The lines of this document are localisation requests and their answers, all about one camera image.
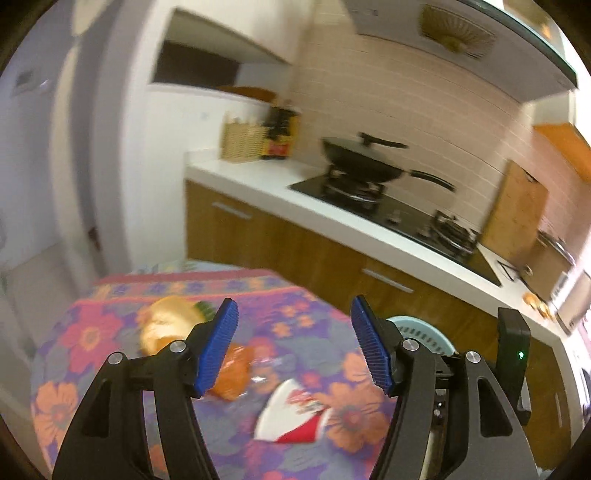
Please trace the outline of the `large pomelo peel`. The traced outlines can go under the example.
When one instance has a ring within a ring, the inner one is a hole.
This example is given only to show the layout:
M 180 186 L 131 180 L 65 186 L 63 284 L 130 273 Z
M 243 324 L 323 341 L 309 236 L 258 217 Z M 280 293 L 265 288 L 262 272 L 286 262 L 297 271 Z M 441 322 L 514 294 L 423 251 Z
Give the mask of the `large pomelo peel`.
M 164 297 L 138 311 L 140 349 L 155 355 L 170 342 L 185 340 L 195 325 L 204 322 L 204 314 L 193 303 L 178 296 Z

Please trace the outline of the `clear plastic bag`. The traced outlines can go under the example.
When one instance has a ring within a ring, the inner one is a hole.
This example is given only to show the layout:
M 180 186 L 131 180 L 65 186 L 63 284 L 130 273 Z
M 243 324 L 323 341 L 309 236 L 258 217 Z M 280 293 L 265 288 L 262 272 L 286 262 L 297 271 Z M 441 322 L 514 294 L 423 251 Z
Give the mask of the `clear plastic bag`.
M 250 388 L 256 394 L 270 394 L 280 384 L 276 360 L 276 347 L 269 340 L 256 337 L 245 345 L 231 342 L 207 394 L 226 402 L 235 402 Z

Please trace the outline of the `green vegetable leaf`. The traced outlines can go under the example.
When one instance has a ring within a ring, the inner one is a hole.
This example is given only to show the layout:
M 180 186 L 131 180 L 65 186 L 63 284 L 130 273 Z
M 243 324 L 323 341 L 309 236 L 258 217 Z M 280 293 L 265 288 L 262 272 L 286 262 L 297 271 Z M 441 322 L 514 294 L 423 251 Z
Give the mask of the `green vegetable leaf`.
M 201 323 L 211 321 L 216 314 L 216 308 L 207 301 L 199 301 L 193 308 L 197 311 Z

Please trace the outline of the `red white paper cup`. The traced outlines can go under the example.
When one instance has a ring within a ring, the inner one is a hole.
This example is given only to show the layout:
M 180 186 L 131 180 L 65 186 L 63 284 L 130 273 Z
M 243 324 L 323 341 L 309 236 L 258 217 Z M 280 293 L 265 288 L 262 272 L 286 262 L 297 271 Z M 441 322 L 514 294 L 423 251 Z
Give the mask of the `red white paper cup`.
M 322 438 L 332 408 L 294 379 L 271 394 L 256 421 L 253 439 L 277 444 L 309 444 Z

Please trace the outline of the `light blue trash basket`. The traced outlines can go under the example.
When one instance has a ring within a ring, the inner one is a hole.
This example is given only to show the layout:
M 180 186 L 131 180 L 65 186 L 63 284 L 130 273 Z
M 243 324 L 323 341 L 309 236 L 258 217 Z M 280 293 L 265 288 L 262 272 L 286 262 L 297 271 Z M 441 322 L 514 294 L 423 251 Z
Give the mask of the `light blue trash basket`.
M 435 354 L 451 356 L 457 353 L 447 336 L 426 321 L 404 315 L 390 317 L 388 321 L 397 326 L 405 339 L 414 339 Z

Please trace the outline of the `orange peels on counter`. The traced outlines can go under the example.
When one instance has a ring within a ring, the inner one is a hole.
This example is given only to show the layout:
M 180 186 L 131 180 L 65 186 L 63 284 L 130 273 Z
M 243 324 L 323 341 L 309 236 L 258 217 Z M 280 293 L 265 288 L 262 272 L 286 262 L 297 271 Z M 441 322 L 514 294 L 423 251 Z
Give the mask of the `orange peels on counter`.
M 537 295 L 527 292 L 522 297 L 526 305 L 536 310 L 543 318 L 547 320 L 554 320 L 555 315 L 552 313 L 548 304 L 542 301 Z

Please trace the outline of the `white timer device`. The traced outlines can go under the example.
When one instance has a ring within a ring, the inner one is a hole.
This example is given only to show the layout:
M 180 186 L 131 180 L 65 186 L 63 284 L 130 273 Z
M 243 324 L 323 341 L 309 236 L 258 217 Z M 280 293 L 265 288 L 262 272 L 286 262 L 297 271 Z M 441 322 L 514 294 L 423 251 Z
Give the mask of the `white timer device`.
M 566 281 L 568 280 L 568 273 L 566 271 L 563 271 L 558 280 L 556 281 L 553 290 L 551 292 L 551 300 L 554 301 L 558 296 L 560 291 L 562 290 L 562 288 L 564 287 L 564 284 L 566 283 Z

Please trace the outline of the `brown rice cooker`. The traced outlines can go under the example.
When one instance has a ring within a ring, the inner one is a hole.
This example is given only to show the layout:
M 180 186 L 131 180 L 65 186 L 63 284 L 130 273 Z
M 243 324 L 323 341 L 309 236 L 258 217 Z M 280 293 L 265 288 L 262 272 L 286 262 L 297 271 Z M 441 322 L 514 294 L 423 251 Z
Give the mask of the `brown rice cooker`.
M 553 292 L 564 282 L 574 265 L 574 258 L 561 239 L 539 231 L 520 270 L 520 277 L 533 294 L 544 302 L 550 302 Z

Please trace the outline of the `floral tablecloth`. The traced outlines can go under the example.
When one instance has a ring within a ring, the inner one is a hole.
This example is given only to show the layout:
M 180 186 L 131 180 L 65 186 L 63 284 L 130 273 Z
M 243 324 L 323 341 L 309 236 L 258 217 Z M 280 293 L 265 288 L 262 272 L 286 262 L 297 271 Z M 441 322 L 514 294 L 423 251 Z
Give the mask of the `floral tablecloth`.
M 266 271 L 107 278 L 35 361 L 60 479 L 367 479 L 394 408 L 349 315 Z

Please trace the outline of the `wooden cutting board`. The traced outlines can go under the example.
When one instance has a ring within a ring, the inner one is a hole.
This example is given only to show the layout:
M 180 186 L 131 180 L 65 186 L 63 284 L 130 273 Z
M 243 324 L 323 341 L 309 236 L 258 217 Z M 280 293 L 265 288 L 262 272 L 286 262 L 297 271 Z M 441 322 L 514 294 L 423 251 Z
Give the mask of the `wooden cutting board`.
M 480 243 L 521 266 L 536 241 L 548 197 L 541 182 L 510 160 Z

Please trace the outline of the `black gas stove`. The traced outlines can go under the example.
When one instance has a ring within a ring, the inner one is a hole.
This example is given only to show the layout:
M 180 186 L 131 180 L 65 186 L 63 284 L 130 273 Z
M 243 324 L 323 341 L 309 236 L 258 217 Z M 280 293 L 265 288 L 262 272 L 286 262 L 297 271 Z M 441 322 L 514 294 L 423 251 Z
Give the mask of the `black gas stove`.
M 488 282 L 501 281 L 478 248 L 480 234 L 456 217 L 424 213 L 384 194 L 377 182 L 359 180 L 334 167 L 324 175 L 294 183 L 294 191 L 330 203 L 413 240 L 472 271 Z

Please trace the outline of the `wooden cabinet doors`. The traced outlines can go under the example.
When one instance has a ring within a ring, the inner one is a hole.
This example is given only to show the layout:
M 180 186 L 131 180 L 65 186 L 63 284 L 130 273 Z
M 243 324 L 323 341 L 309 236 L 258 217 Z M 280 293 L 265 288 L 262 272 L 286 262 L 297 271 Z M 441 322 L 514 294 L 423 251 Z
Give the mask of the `wooden cabinet doors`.
M 474 349 L 487 360 L 496 360 L 499 302 L 483 310 L 474 299 L 475 288 L 468 286 L 469 293 L 458 298 L 448 287 L 448 280 L 455 282 L 450 275 L 445 275 L 444 282 L 448 292 L 278 214 L 190 180 L 185 180 L 184 194 L 188 258 L 276 271 L 347 314 L 353 297 L 363 294 L 380 317 L 418 317 L 442 330 L 460 351 Z M 362 273 L 370 267 L 414 292 L 403 292 Z M 541 340 L 532 338 L 528 362 L 533 414 L 525 432 L 538 465 L 552 469 L 566 458 L 571 446 L 564 382 L 552 347 Z M 338 421 L 329 427 L 329 441 L 332 447 L 345 447 L 346 460 L 358 457 L 367 472 L 380 445 L 370 446 L 365 431 L 353 433 L 345 425 Z

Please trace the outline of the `black wok with lid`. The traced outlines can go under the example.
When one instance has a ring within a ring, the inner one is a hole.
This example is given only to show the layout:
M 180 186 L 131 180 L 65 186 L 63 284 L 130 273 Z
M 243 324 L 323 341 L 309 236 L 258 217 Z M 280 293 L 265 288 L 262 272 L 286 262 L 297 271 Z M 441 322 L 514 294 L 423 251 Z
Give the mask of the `black wok with lid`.
M 407 175 L 434 183 L 451 192 L 456 191 L 455 185 L 434 174 L 420 170 L 405 170 L 391 165 L 387 162 L 388 157 L 373 145 L 409 149 L 404 143 L 381 139 L 363 132 L 359 133 L 359 140 L 356 141 L 338 137 L 322 138 L 322 151 L 329 162 L 339 171 L 353 175 L 356 179 L 384 184 Z

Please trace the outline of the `range hood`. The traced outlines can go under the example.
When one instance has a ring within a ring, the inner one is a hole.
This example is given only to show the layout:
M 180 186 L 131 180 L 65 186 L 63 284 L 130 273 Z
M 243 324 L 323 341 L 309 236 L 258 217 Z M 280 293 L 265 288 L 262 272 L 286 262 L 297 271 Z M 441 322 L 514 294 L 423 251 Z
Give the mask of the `range hood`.
M 452 62 L 520 103 L 575 90 L 575 70 L 537 32 L 486 1 L 346 1 L 360 35 Z

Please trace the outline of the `orange wall cabinet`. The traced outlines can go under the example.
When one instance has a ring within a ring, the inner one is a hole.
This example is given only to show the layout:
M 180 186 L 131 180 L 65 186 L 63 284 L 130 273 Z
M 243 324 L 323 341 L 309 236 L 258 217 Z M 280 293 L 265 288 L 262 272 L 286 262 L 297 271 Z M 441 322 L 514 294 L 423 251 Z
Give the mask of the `orange wall cabinet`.
M 591 181 L 590 145 L 573 124 L 539 124 L 534 129 L 561 153 L 584 182 Z

